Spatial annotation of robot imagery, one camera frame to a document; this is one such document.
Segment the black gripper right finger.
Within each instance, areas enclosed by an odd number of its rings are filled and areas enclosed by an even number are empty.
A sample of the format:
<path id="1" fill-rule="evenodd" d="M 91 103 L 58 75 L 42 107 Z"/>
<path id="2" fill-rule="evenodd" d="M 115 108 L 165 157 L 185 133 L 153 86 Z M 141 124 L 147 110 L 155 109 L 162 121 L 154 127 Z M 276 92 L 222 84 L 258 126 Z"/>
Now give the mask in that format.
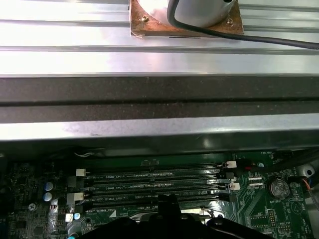
<path id="1" fill-rule="evenodd" d="M 177 197 L 169 195 L 169 229 L 177 239 L 261 239 L 262 233 L 230 221 L 211 218 L 206 224 L 194 216 L 183 214 Z"/>

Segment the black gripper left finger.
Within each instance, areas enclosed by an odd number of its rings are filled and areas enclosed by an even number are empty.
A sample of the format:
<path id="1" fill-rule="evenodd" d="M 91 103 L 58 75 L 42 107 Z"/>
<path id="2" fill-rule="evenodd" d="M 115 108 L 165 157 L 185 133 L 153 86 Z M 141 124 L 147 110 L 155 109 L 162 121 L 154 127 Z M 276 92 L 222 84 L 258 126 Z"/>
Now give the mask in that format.
<path id="1" fill-rule="evenodd" d="M 130 218 L 116 219 L 80 236 L 81 239 L 159 239 L 170 222 L 170 196 L 160 195 L 158 212 L 147 221 L 137 223 Z"/>

